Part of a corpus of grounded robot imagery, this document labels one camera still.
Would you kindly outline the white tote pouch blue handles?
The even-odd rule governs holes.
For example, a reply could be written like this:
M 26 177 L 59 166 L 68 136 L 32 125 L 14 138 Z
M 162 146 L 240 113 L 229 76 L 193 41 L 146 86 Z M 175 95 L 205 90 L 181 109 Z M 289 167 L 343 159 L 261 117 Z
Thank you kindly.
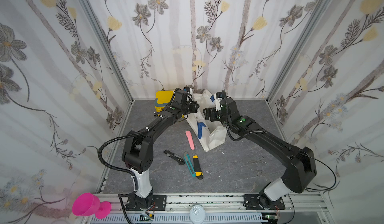
M 194 93 L 193 100 L 197 101 L 200 106 L 197 113 L 188 114 L 187 122 L 197 135 L 203 150 L 208 152 L 225 143 L 227 131 L 220 122 L 205 120 L 203 109 L 216 110 L 213 94 L 204 90 L 202 94 Z

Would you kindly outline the pink art knife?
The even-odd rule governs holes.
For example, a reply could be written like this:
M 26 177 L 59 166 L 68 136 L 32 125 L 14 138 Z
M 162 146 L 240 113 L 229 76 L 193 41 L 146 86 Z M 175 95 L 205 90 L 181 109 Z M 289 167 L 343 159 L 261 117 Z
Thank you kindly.
M 193 141 L 192 133 L 188 130 L 188 131 L 185 132 L 185 134 L 186 134 L 186 137 L 188 139 L 188 143 L 189 143 L 190 149 L 194 150 L 195 149 L 195 144 L 194 144 L 194 141 Z

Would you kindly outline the teal art knife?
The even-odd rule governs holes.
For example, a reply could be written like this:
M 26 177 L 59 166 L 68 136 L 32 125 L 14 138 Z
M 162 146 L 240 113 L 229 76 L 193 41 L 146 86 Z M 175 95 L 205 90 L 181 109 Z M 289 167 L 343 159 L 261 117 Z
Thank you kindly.
M 189 170 L 191 176 L 192 176 L 192 177 L 196 177 L 196 173 L 195 173 L 193 164 L 192 164 L 192 162 L 191 162 L 191 158 L 190 158 L 190 156 L 189 156 L 189 154 L 188 154 L 187 151 L 184 152 L 184 154 L 183 154 L 183 159 L 184 159 L 184 161 L 185 161 L 185 164 L 187 165 L 187 168 L 188 168 L 188 170 Z

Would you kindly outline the black yellow art knife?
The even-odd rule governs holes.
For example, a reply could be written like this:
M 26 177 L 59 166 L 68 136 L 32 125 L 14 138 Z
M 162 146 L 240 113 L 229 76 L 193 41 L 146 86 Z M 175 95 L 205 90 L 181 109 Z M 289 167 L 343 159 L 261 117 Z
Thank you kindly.
M 194 170 L 195 170 L 197 179 L 202 180 L 204 178 L 204 174 L 200 166 L 199 158 L 195 153 L 193 154 L 193 163 L 194 163 Z

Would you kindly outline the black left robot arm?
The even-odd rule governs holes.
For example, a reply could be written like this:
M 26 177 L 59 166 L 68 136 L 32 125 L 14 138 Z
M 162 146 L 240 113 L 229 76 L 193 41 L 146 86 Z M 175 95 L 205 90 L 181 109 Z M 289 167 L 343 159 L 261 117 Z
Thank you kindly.
M 149 168 L 154 161 L 154 143 L 169 127 L 184 115 L 197 113 L 199 105 L 193 100 L 191 89 L 174 90 L 171 100 L 160 111 L 154 121 L 140 131 L 130 131 L 125 141 L 122 161 L 133 175 L 135 202 L 140 209 L 148 209 L 153 203 L 153 187 Z

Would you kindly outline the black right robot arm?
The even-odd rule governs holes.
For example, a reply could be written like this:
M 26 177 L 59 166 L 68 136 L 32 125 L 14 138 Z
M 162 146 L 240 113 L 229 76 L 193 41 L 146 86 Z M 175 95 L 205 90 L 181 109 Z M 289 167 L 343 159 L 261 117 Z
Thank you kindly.
M 245 138 L 266 150 L 286 168 L 279 179 L 259 192 L 254 208 L 269 210 L 276 207 L 283 196 L 292 192 L 301 194 L 317 175 L 314 153 L 310 148 L 301 149 L 266 131 L 252 118 L 241 115 L 231 98 L 221 100 L 218 110 L 205 108 L 203 113 L 206 120 L 220 122 L 232 141 Z

